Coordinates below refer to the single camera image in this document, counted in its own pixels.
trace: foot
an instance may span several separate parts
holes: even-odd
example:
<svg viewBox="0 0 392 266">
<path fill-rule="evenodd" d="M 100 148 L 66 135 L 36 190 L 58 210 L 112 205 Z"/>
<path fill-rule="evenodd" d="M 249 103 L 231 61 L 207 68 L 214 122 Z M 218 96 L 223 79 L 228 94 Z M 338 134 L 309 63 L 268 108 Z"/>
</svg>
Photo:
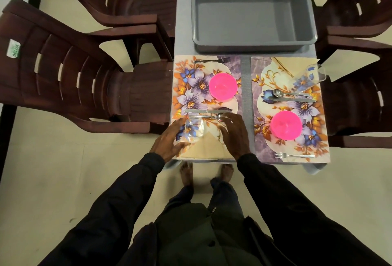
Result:
<svg viewBox="0 0 392 266">
<path fill-rule="evenodd" d="M 234 173 L 233 165 L 231 164 L 222 164 L 221 168 L 221 179 L 227 183 L 230 182 Z"/>
<path fill-rule="evenodd" d="M 193 186 L 193 164 L 184 162 L 179 170 L 184 186 Z"/>
</svg>

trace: gray plastic tub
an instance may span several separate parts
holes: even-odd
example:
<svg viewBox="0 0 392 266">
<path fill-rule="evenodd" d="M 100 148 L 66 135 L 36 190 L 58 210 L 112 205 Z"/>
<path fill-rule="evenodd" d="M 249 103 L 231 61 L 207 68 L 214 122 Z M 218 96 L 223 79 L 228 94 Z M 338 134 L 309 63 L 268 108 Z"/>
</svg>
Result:
<svg viewBox="0 0 392 266">
<path fill-rule="evenodd" d="M 199 52 L 296 51 L 317 40 L 311 0 L 192 0 Z"/>
</svg>

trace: plastic bowl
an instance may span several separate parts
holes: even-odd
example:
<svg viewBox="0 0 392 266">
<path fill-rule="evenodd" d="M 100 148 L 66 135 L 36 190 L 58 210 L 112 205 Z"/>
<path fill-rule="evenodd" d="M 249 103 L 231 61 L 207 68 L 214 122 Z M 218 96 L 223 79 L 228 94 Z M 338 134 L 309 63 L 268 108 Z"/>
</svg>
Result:
<svg viewBox="0 0 392 266">
<path fill-rule="evenodd" d="M 283 140 L 294 140 L 302 132 L 302 121 L 291 111 L 281 111 L 273 116 L 270 124 L 273 135 Z"/>
<path fill-rule="evenodd" d="M 237 81 L 228 73 L 218 73 L 210 80 L 210 93 L 219 101 L 227 101 L 237 93 Z"/>
</svg>

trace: black pants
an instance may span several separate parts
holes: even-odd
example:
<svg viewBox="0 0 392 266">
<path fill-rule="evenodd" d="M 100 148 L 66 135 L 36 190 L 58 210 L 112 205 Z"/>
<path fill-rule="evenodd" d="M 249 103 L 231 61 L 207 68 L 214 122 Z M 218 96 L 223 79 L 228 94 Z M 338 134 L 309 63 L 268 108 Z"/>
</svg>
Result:
<svg viewBox="0 0 392 266">
<path fill-rule="evenodd" d="M 233 186 L 218 177 L 211 180 L 211 186 L 214 189 L 213 196 L 211 197 L 208 210 L 213 211 L 218 206 L 230 206 L 237 210 L 241 215 L 242 209 L 238 202 L 238 196 Z M 181 206 L 182 204 L 190 203 L 193 197 L 193 186 L 185 186 L 179 191 L 177 195 L 169 200 L 165 206 L 163 213 L 168 212 L 170 209 Z"/>
</svg>

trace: green label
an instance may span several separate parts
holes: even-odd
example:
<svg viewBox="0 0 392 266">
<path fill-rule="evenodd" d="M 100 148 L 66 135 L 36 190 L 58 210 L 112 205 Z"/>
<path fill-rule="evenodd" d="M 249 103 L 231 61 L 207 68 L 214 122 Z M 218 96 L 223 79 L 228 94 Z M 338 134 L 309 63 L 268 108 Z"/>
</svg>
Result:
<svg viewBox="0 0 392 266">
<path fill-rule="evenodd" d="M 19 56 L 19 51 L 20 51 L 20 43 L 10 39 L 8 49 L 7 49 L 7 57 L 15 59 Z"/>
</svg>

